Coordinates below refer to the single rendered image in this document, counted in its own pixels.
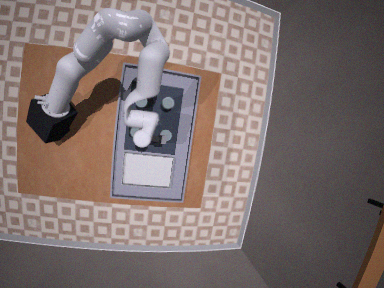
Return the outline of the clear glass jar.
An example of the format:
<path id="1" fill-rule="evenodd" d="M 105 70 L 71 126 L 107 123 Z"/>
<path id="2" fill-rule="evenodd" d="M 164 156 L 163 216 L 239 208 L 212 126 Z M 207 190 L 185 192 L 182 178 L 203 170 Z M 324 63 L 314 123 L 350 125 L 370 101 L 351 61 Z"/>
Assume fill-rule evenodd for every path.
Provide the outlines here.
<path id="1" fill-rule="evenodd" d="M 131 128 L 130 134 L 133 137 L 134 133 L 138 130 L 139 128 Z"/>
<path id="2" fill-rule="evenodd" d="M 174 106 L 174 100 L 171 97 L 166 97 L 162 101 L 162 105 L 164 105 L 164 109 L 170 109 Z"/>
<path id="3" fill-rule="evenodd" d="M 172 137 L 171 132 L 169 130 L 167 130 L 167 129 L 164 129 L 164 131 L 160 135 L 167 136 L 167 140 L 166 141 L 169 141 L 171 139 L 171 137 Z"/>
<path id="4" fill-rule="evenodd" d="M 145 108 L 145 107 L 147 106 L 147 104 L 148 104 L 148 101 L 147 101 L 147 99 L 145 99 L 145 100 L 138 101 L 138 102 L 135 102 L 135 103 L 136 103 L 136 105 L 137 105 L 138 107 L 140 107 L 140 108 Z"/>

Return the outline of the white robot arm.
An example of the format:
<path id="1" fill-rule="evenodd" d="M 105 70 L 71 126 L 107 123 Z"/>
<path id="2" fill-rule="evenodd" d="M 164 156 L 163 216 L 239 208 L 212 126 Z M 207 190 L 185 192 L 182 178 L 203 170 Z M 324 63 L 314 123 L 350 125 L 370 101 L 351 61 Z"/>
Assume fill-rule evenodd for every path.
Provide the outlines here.
<path id="1" fill-rule="evenodd" d="M 159 94 L 164 65 L 170 57 L 168 44 L 152 16 L 145 10 L 100 10 L 75 41 L 73 52 L 58 61 L 49 93 L 46 96 L 35 95 L 36 100 L 42 100 L 37 104 L 42 104 L 43 111 L 49 116 L 66 116 L 79 81 L 109 54 L 114 39 L 125 42 L 139 39 L 144 47 L 138 58 L 136 89 L 127 96 L 124 103 L 124 124 L 140 128 L 133 136 L 134 144 L 140 148 L 147 147 L 151 141 L 166 144 L 167 136 L 153 135 L 159 115 L 131 109 L 133 103 Z"/>

